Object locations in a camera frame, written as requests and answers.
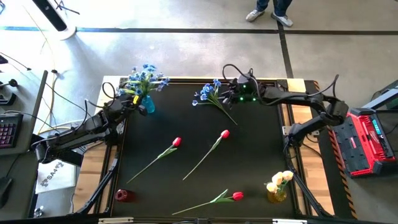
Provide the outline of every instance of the jeans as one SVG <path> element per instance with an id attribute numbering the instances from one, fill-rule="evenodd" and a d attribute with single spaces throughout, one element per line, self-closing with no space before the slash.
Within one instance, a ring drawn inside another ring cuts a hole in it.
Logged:
<path id="1" fill-rule="evenodd" d="M 257 0 L 257 11 L 262 12 L 266 10 L 268 6 L 269 0 Z M 276 16 L 286 16 L 286 10 L 289 7 L 290 3 L 292 3 L 292 0 L 277 0 L 277 4 L 274 9 L 275 15 Z"/>

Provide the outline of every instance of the blue vase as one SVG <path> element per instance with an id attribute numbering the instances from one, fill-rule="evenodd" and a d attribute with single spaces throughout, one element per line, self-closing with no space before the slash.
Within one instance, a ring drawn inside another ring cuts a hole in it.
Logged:
<path id="1" fill-rule="evenodd" d="M 155 104 L 154 104 L 154 102 L 152 101 L 152 98 L 149 95 L 146 95 L 142 99 L 141 105 L 145 106 L 145 108 L 147 109 L 148 113 L 155 112 Z"/>

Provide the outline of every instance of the yellow flower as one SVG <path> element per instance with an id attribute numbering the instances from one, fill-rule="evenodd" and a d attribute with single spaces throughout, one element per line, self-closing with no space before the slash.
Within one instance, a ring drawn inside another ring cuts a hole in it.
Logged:
<path id="1" fill-rule="evenodd" d="M 284 180 L 290 181 L 291 179 L 293 179 L 293 172 L 290 170 L 287 170 L 282 173 L 282 177 L 284 178 Z"/>
<path id="2" fill-rule="evenodd" d="M 269 182 L 267 184 L 267 190 L 271 193 L 276 193 L 278 191 L 278 186 L 273 182 Z"/>
<path id="3" fill-rule="evenodd" d="M 272 177 L 272 182 L 275 183 L 276 185 L 280 185 L 283 181 L 283 173 L 278 172 Z"/>

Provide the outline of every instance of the desk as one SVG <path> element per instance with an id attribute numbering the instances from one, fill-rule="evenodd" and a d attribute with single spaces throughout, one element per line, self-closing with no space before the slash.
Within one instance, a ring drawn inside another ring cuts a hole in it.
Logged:
<path id="1" fill-rule="evenodd" d="M 110 82 L 114 86 L 117 86 L 120 78 L 121 77 L 117 76 L 104 77 L 103 82 Z M 299 91 L 299 92 L 305 91 L 305 84 L 302 79 L 288 79 L 287 83 L 289 86 L 289 91 Z M 109 98 L 104 96 L 104 94 L 101 92 L 99 94 L 97 104 L 102 105 L 105 101 L 109 101 Z M 299 122 L 302 123 L 312 118 L 310 108 L 308 107 L 293 106 L 292 109 L 294 114 L 294 120 L 296 123 Z M 312 143 L 307 140 L 305 140 L 305 143 L 319 151 L 318 144 Z M 93 193 L 94 189 L 97 187 L 98 182 L 100 180 L 104 155 L 105 155 L 104 146 L 96 146 L 85 154 L 85 158 L 81 166 L 81 173 L 78 179 L 78 183 L 76 185 L 75 196 L 73 199 L 75 210 L 78 210 L 84 205 L 84 203 Z M 303 162 L 308 188 L 313 192 L 314 196 L 322 204 L 323 208 L 329 213 L 334 214 L 334 209 L 331 203 L 328 184 L 326 181 L 325 171 L 323 170 L 322 159 L 317 157 L 316 154 L 314 154 L 313 152 L 304 147 L 301 148 L 301 156 L 302 156 L 302 162 Z M 302 211 L 302 213 L 305 214 L 303 195 L 298 187 L 297 187 L 297 193 L 298 193 L 297 195 L 298 195 L 299 208 Z M 103 193 L 101 208 L 99 212 L 103 212 L 105 210 L 108 194 L 109 192 L 106 189 Z"/>
<path id="2" fill-rule="evenodd" d="M 17 80 L 19 86 L 18 88 L 5 87 L 7 89 L 5 94 L 9 94 L 12 91 L 18 98 L 14 105 L 0 107 L 0 114 L 6 110 L 18 110 L 37 116 L 47 76 L 43 75 L 43 72 L 33 73 L 31 71 L 24 73 L 2 73 L 0 75 L 2 82 L 5 80 L 8 82 L 12 78 Z M 35 120 L 35 118 L 29 115 L 24 115 L 17 147 L 11 149 L 20 153 L 20 156 L 9 174 L 14 181 L 11 186 L 9 200 L 0 209 L 0 220 L 22 219 L 29 216 L 37 177 L 37 167 L 39 165 L 35 153 L 27 152 Z M 7 174 L 13 160 L 17 156 L 17 154 L 2 156 L 2 153 L 6 153 L 6 151 L 2 151 L 3 149 L 0 149 L 0 177 Z"/>

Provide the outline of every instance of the wooden platform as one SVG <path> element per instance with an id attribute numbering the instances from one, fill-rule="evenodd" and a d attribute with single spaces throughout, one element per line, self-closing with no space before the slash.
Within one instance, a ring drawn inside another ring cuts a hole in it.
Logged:
<path id="1" fill-rule="evenodd" d="M 103 79 L 103 83 L 110 82 L 114 86 L 118 86 L 120 78 L 121 76 L 106 76 Z M 287 79 L 287 83 L 289 86 L 289 91 L 305 92 L 304 80 Z M 105 85 L 105 91 L 107 93 L 111 93 L 112 89 L 109 85 Z M 110 99 L 107 96 L 105 96 L 102 91 L 100 91 L 97 105 L 103 105 L 104 102 L 109 100 Z M 293 105 L 292 109 L 294 114 L 294 120 L 296 123 L 304 123 L 312 118 L 310 108 L 307 106 Z M 283 106 L 283 110 L 285 115 L 284 116 L 285 123 L 289 124 L 289 119 L 287 116 L 287 107 L 285 105 Z M 308 139 L 305 139 L 304 143 L 316 149 L 319 152 L 318 144 L 310 142 Z M 89 199 L 89 197 L 94 192 L 95 188 L 97 187 L 100 181 L 101 168 L 104 161 L 105 149 L 106 149 L 105 145 L 100 144 L 98 146 L 90 148 L 89 151 L 86 152 L 84 156 L 84 160 L 80 169 L 79 179 L 75 189 L 75 196 L 73 197 L 73 204 L 75 207 L 75 211 L 84 206 L 85 202 Z M 112 153 L 110 156 L 109 163 L 112 162 L 115 152 L 116 148 L 112 148 Z M 300 152 L 302 155 L 303 168 L 308 188 L 311 190 L 312 194 L 314 194 L 315 198 L 321 203 L 323 208 L 330 214 L 334 214 L 329 194 L 329 188 L 326 181 L 326 175 L 323 169 L 322 158 L 320 158 L 311 149 L 308 149 L 305 146 L 302 146 L 300 148 Z M 305 214 L 303 193 L 301 192 L 298 186 L 296 186 L 296 189 L 297 189 L 297 196 L 298 196 L 298 203 L 300 210 L 302 211 L 303 214 Z M 109 194 L 109 184 L 103 193 L 101 208 L 99 210 L 100 212 L 103 212 L 105 210 L 108 194 Z"/>

